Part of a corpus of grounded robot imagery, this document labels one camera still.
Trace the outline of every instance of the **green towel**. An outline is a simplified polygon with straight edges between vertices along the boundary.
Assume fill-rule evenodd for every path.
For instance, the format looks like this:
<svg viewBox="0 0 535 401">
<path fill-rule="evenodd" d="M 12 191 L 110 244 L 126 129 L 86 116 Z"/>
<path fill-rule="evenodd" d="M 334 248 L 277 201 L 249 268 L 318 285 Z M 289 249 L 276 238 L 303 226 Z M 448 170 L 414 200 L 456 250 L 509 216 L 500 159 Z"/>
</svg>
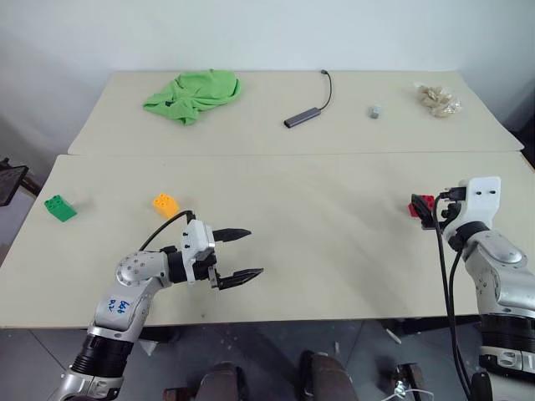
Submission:
<svg viewBox="0 0 535 401">
<path fill-rule="evenodd" d="M 232 71 L 183 73 L 150 96 L 143 109 L 189 125 L 199 118 L 199 111 L 227 104 L 240 90 L 240 81 Z"/>
</svg>

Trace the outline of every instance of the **orange toy block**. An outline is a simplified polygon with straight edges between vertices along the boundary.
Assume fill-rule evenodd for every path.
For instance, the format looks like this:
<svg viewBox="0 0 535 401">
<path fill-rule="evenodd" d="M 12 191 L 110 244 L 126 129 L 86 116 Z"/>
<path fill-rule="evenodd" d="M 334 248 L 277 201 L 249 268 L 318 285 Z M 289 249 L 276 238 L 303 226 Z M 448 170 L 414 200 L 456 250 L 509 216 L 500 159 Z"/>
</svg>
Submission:
<svg viewBox="0 0 535 401">
<path fill-rule="evenodd" d="M 152 205 L 158 213 L 164 216 L 167 220 L 173 217 L 181 209 L 172 196 L 167 194 L 159 194 L 153 201 Z"/>
</svg>

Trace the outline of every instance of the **beige tabletop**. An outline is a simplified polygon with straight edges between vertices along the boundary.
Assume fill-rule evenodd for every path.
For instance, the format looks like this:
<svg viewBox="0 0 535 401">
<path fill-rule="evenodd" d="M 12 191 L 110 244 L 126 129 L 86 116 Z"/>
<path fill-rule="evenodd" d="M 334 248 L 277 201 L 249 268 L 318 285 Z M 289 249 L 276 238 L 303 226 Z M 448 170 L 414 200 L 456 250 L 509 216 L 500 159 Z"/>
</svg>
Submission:
<svg viewBox="0 0 535 401">
<path fill-rule="evenodd" d="M 323 113 L 295 128 L 283 121 L 321 106 L 329 91 L 319 72 L 239 72 L 242 94 L 183 126 L 142 109 L 174 77 L 115 73 L 71 155 L 320 155 L 383 152 L 505 151 L 522 145 L 492 116 L 457 72 L 333 71 L 334 93 Z M 415 84 L 444 86 L 463 110 L 433 117 Z M 380 105 L 378 119 L 368 116 Z"/>
<path fill-rule="evenodd" d="M 59 156 L 0 268 L 0 327 L 86 326 L 116 263 L 163 223 L 150 205 L 162 191 L 213 229 L 252 231 L 217 244 L 223 276 L 265 272 L 222 292 L 207 282 L 165 289 L 149 325 L 442 316 L 436 236 L 407 204 L 413 192 L 482 175 L 502 177 L 495 227 L 533 260 L 535 180 L 517 152 Z M 51 216 L 43 201 L 56 194 L 79 214 L 65 223 Z M 150 248 L 178 244 L 183 227 L 168 227 Z M 464 268 L 455 298 L 459 314 L 476 312 Z"/>
</svg>

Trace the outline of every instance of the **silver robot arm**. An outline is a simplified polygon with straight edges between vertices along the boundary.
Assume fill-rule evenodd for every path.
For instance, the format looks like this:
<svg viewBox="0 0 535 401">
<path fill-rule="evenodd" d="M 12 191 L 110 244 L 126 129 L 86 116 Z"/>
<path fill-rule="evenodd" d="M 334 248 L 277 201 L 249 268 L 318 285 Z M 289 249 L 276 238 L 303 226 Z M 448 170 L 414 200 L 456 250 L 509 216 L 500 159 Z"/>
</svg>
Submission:
<svg viewBox="0 0 535 401">
<path fill-rule="evenodd" d="M 117 398 L 127 358 L 140 336 L 154 295 L 176 282 L 193 284 L 208 279 L 213 288 L 222 290 L 253 279 L 262 269 L 221 278 L 214 268 L 216 241 L 234 241 L 250 233 L 241 229 L 212 231 L 202 221 L 190 219 L 182 232 L 181 252 L 169 246 L 123 258 L 116 268 L 113 285 L 97 306 L 82 351 L 62 375 L 53 399 Z"/>
<path fill-rule="evenodd" d="M 480 364 L 474 401 L 535 400 L 535 275 L 526 255 L 492 229 L 500 202 L 499 177 L 462 181 L 441 197 L 454 201 L 442 215 L 443 236 L 462 251 L 481 314 Z"/>
</svg>

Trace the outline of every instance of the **green lego brick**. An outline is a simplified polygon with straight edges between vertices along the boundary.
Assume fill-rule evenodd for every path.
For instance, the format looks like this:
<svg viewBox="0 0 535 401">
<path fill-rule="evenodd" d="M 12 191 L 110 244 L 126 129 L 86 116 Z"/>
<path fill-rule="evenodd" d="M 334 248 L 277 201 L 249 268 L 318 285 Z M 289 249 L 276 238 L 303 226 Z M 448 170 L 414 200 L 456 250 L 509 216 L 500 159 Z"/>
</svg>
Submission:
<svg viewBox="0 0 535 401">
<path fill-rule="evenodd" d="M 56 216 L 60 221 L 67 221 L 72 216 L 76 215 L 74 208 L 59 195 L 46 200 L 44 205 L 46 206 L 47 211 Z"/>
</svg>

